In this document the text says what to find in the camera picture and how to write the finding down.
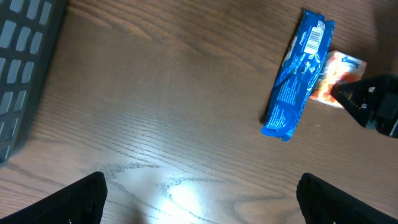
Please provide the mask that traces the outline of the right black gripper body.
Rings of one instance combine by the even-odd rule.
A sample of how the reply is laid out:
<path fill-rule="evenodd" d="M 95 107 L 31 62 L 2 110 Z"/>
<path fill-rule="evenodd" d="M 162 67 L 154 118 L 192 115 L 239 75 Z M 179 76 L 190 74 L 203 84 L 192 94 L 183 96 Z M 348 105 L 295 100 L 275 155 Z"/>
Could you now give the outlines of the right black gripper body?
<path fill-rule="evenodd" d="M 397 75 L 336 84 L 330 94 L 362 127 L 397 137 Z"/>

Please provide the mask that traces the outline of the blue biscuit packet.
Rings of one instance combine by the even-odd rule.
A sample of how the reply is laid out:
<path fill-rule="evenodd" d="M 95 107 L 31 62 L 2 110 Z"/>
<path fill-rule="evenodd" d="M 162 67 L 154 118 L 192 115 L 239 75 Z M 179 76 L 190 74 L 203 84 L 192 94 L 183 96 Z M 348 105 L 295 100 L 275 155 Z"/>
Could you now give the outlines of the blue biscuit packet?
<path fill-rule="evenodd" d="M 261 133 L 288 141 L 315 88 L 329 51 L 334 21 L 305 10 L 272 88 Z"/>

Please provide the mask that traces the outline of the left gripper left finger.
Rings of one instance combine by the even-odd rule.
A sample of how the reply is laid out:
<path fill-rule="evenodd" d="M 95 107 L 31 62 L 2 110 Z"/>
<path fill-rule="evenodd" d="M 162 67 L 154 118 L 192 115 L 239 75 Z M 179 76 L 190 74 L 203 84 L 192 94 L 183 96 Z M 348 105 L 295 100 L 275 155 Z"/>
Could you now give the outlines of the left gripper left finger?
<path fill-rule="evenodd" d="M 94 172 L 52 195 L 1 219 L 1 224 L 100 224 L 108 189 Z"/>

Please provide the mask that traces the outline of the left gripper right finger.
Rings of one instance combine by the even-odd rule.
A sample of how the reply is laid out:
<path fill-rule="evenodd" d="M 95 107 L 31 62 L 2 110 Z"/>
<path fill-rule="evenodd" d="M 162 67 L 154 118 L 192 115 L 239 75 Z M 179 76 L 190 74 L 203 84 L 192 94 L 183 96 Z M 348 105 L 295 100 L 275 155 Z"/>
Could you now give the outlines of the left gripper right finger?
<path fill-rule="evenodd" d="M 397 219 L 369 206 L 319 177 L 304 173 L 296 190 L 306 223 L 397 224 Z"/>

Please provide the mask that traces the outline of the orange tissue packet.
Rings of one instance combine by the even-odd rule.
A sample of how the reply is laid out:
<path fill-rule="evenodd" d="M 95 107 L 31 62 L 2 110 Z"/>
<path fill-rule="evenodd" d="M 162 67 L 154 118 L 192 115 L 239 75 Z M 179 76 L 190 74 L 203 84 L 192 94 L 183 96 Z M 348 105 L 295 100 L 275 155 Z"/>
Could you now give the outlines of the orange tissue packet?
<path fill-rule="evenodd" d="M 343 52 L 334 50 L 327 53 L 317 84 L 310 99 L 320 103 L 342 108 L 332 97 L 331 89 L 335 84 L 351 83 L 360 80 L 366 70 L 367 63 Z"/>

